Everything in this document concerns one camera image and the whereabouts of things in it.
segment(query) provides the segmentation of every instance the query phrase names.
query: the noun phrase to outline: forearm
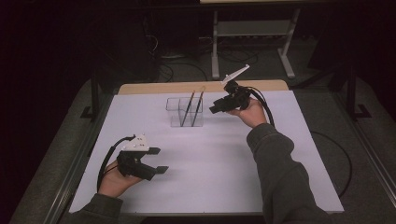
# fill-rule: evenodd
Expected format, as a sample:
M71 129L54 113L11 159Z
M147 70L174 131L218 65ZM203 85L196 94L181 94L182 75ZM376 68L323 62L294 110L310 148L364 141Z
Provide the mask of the forearm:
M330 223L316 206L305 168L291 158L292 141L269 124L261 124L247 136L262 187L267 223Z
M120 199L95 194L80 211L70 215L68 223L116 224L121 206L122 200Z

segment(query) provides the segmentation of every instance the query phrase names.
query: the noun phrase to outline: person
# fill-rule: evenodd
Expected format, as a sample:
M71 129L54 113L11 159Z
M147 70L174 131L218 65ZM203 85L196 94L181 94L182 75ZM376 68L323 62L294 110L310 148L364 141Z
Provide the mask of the person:
M250 98L247 109L227 113L252 128L247 144L257 163L265 223L332 223L330 216L315 203L305 168L291 158L293 142L267 123L261 103ZM118 222L122 205L118 197L141 179L123 176L114 169L116 166L116 161L107 166L98 193L70 216L69 223Z

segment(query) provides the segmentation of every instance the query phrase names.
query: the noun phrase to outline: transparent box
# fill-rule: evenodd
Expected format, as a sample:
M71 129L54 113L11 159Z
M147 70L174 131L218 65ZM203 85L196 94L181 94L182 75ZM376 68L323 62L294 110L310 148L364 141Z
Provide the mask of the transparent box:
M166 110L171 127L204 126L203 99L199 97L168 98Z

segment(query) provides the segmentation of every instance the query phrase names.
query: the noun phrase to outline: pen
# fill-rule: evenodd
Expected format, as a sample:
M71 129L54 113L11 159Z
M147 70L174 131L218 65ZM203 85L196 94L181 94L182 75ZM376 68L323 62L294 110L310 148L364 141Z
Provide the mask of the pen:
M195 91L192 92L191 98L189 100L189 104L187 105L186 114L184 115L183 122L181 122L181 127L183 127L184 121L186 121L186 117L187 117L187 114L189 113L189 110L190 110L190 107L191 107L191 101L192 101L192 98L194 97L194 94L195 94Z
M198 114L198 111L199 111L199 106L201 105L201 102L202 102L202 96L204 95L204 91L205 91L205 87L203 87L203 90L201 91L201 95L199 96L198 106L197 106L197 108L195 110L194 120L192 121L191 127L194 126L195 120L197 119L197 114Z

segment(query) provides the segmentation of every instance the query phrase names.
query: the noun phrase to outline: table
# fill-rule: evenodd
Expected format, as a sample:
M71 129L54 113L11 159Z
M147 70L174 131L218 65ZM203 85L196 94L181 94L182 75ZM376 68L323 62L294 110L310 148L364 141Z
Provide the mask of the table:
M292 157L310 175L319 207L342 212L337 194L324 168L292 91L282 80L238 81L260 90L272 109L276 127L295 144ZM170 127L166 99L190 96L203 85L203 127ZM126 135L144 133L150 147L161 153L147 155L150 166L169 166L128 189L121 198L122 212L139 216L257 215L262 212L256 164L246 143L249 127L226 113L211 114L212 102L225 96L218 82L128 84L120 88L107 113L70 212L79 210L95 193L97 172L110 146ZM111 161L118 155L117 149Z

